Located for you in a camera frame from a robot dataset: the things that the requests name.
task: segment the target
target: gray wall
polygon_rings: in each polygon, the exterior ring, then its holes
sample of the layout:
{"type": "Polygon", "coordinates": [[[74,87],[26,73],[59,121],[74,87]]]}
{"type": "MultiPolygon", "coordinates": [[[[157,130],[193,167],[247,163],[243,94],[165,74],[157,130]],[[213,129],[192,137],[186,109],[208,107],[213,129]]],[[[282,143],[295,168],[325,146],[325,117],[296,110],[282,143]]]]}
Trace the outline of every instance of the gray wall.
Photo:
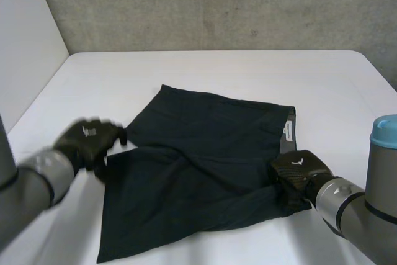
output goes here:
{"type": "Polygon", "coordinates": [[[70,53],[351,49],[397,88],[397,0],[47,1],[70,53]]]}

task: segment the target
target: white wall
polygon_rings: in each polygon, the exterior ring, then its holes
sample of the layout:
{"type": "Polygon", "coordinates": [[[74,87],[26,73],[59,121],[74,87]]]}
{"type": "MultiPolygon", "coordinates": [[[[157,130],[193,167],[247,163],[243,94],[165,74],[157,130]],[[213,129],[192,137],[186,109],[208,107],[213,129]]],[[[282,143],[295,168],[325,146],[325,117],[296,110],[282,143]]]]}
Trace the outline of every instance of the white wall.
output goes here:
{"type": "Polygon", "coordinates": [[[0,115],[7,132],[68,56],[45,0],[0,0],[0,115]]]}

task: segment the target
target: black shorts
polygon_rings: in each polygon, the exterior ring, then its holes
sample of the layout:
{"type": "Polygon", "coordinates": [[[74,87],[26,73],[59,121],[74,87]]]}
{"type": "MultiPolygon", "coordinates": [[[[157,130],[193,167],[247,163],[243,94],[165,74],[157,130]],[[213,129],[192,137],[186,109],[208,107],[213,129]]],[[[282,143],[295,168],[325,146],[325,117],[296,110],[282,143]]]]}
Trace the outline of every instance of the black shorts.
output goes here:
{"type": "Polygon", "coordinates": [[[293,107],[163,86],[127,132],[138,148],[108,158],[98,263],[296,212],[269,174],[296,149],[293,107]]]}

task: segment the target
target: white table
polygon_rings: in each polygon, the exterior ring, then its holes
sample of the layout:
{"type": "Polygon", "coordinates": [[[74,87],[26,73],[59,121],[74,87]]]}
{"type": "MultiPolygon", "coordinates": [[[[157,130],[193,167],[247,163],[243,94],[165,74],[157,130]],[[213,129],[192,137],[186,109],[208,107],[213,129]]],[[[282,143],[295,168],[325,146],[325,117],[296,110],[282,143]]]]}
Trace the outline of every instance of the white table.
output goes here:
{"type": "MultiPolygon", "coordinates": [[[[397,93],[352,51],[79,53],[11,130],[16,160],[51,145],[81,116],[129,124],[162,83],[295,106],[298,149],[312,150],[338,176],[362,187],[372,122],[397,113],[397,93]]],[[[103,194],[92,176],[80,174],[64,202],[26,229],[0,255],[0,264],[95,264],[103,194]]],[[[372,263],[310,210],[240,230],[200,233],[109,264],[372,263]]]]}

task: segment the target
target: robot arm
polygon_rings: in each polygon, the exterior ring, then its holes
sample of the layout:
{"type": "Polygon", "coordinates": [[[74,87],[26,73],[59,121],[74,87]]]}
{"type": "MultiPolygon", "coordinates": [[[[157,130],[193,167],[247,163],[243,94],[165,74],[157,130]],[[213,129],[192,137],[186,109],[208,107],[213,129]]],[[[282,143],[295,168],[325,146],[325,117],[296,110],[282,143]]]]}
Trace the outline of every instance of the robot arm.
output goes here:
{"type": "Polygon", "coordinates": [[[272,167],[289,204],[310,200],[334,233],[375,264],[397,264],[397,115],[376,119],[370,139],[366,190],[334,177],[309,151],[286,153],[272,167]]]}
{"type": "Polygon", "coordinates": [[[0,252],[38,215],[62,200],[79,169],[104,177],[106,152],[117,139],[127,144],[122,127],[82,120],[53,148],[15,166],[0,118],[0,252]]]}

